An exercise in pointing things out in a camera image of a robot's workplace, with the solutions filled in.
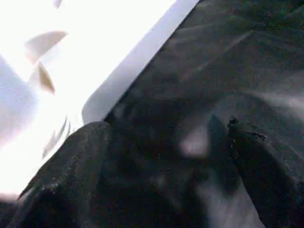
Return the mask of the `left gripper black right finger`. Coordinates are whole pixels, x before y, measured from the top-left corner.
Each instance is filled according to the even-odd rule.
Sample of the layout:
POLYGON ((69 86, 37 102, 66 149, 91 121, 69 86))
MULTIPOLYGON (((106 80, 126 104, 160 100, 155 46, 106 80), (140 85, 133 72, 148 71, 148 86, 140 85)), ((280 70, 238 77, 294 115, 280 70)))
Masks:
POLYGON ((304 160, 262 129, 232 117, 230 156, 267 228, 304 226, 304 160))

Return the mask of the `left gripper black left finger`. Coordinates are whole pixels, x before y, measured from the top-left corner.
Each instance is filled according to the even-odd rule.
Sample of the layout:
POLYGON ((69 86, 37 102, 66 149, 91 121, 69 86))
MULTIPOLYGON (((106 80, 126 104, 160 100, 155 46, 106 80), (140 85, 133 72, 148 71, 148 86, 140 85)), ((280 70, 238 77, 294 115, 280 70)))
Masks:
POLYGON ((2 228, 95 228, 91 203, 110 152, 113 129, 89 123, 71 134, 38 170, 14 204, 0 213, 2 228))

